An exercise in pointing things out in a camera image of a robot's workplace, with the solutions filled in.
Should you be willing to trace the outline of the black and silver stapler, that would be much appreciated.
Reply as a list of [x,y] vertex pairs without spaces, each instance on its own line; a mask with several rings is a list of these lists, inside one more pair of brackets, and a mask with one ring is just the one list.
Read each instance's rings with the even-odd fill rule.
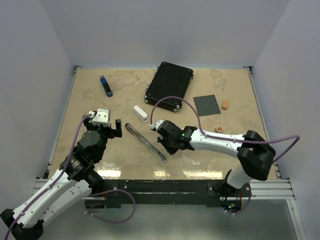
[[139,133],[135,128],[132,127],[130,123],[125,124],[125,128],[137,139],[143,146],[152,153],[161,163],[166,163],[168,161],[167,157],[155,148],[141,133]]

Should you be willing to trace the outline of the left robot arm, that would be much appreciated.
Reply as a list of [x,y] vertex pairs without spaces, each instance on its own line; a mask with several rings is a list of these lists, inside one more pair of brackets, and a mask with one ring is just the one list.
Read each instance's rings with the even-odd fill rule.
[[106,113],[92,111],[79,124],[86,132],[74,137],[69,154],[46,184],[22,205],[0,214],[8,227],[7,236],[37,240],[54,215],[89,194],[99,196],[103,192],[104,180],[95,171],[95,164],[102,160],[108,140],[122,137],[122,121],[116,119],[112,128]]

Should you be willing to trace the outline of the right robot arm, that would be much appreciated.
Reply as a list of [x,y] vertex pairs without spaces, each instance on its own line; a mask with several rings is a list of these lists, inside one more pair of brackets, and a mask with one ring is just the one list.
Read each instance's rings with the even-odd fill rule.
[[202,131],[194,126],[181,129],[169,120],[158,120],[152,129],[159,134],[157,141],[173,155],[179,150],[201,150],[225,154],[239,160],[222,184],[223,192],[235,196],[251,180],[268,179],[276,151],[255,131],[227,135]]

